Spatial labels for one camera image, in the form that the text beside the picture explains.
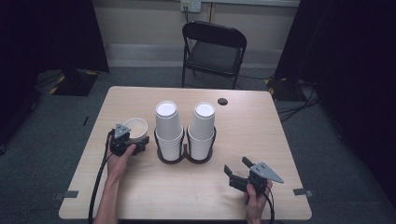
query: wall outlet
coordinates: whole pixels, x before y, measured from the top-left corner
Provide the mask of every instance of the wall outlet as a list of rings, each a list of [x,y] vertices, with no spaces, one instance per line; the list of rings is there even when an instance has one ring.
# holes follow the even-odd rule
[[[181,0],[180,1],[180,11],[185,11],[185,8],[189,12],[201,12],[201,2],[200,1]]]

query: black chair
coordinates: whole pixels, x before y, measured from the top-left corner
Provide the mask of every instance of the black chair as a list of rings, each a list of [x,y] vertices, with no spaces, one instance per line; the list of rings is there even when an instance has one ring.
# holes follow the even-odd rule
[[[186,68],[233,78],[233,89],[247,47],[247,39],[238,30],[204,21],[191,21],[183,26],[184,59],[181,87]]]

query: light wood table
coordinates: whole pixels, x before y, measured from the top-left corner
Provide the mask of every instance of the light wood table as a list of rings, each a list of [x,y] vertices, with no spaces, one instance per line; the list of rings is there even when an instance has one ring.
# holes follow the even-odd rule
[[[228,100],[219,105],[218,99]],[[184,159],[164,164],[157,156],[154,139],[155,107],[164,100],[173,101],[186,129],[195,105],[209,102],[215,106],[217,129],[213,156],[204,164]],[[285,181],[274,182],[276,219],[307,220],[311,210],[306,196],[295,196],[301,189],[288,142],[271,95],[266,91],[225,91],[171,88],[113,87],[108,91],[92,129],[87,146],[68,190],[77,198],[65,198],[59,215],[65,219],[88,217],[93,185],[105,151],[107,133],[116,122],[141,118],[148,123],[150,142],[145,152],[131,157],[120,185],[118,216],[121,219],[150,220],[240,220],[245,218],[243,192],[229,187],[224,174],[227,164],[235,175],[248,176],[241,162],[264,161]],[[106,169],[96,197],[94,215],[106,181]],[[269,219],[269,206],[262,218]]]

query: gray carpet floor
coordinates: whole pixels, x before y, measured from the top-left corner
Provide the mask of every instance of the gray carpet floor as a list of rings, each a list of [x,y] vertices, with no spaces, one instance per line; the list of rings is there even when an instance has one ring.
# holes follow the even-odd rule
[[[245,68],[238,85],[243,90],[267,91],[263,82],[274,69]],[[57,75],[41,74],[39,80]],[[111,68],[101,74],[85,96],[50,95],[56,80],[44,81],[35,110],[7,143],[0,157],[0,223],[86,223],[62,220],[57,193],[67,190],[99,110],[112,86],[180,86],[181,68]],[[188,75],[187,83],[209,89],[229,89],[222,77]],[[310,88],[304,88],[309,94]],[[276,102],[292,108],[299,102]],[[320,104],[310,106],[283,123],[297,169],[306,189],[312,218],[284,223],[396,223],[396,212],[365,164],[338,137],[335,122]]]

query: chair seat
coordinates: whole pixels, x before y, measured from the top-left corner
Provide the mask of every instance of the chair seat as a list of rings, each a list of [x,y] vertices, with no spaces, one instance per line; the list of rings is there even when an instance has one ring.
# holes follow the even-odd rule
[[[197,41],[186,66],[193,70],[233,77],[238,69],[240,54],[241,49]]]

